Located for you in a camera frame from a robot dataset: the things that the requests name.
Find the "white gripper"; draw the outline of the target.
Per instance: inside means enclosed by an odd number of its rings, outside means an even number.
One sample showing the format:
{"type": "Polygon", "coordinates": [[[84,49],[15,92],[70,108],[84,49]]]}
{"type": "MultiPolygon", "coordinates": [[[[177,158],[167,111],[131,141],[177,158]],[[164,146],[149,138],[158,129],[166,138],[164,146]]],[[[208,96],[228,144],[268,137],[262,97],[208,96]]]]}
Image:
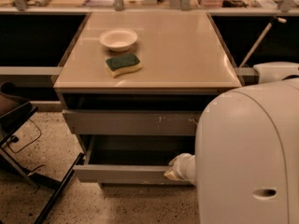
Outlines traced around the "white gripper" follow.
{"type": "Polygon", "coordinates": [[[187,176],[188,163],[191,158],[189,153],[183,153],[171,160],[168,165],[169,169],[164,172],[164,177],[169,180],[189,181],[187,176]]]}

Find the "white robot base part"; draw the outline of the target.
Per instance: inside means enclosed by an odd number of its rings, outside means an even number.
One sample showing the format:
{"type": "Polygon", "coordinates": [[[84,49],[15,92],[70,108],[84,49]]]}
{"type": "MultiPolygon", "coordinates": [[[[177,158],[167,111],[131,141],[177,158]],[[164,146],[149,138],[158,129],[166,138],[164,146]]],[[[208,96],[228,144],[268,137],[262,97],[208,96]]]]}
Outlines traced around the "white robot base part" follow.
{"type": "Polygon", "coordinates": [[[271,62],[253,66],[258,73],[258,83],[269,83],[299,76],[299,63],[271,62]]]}

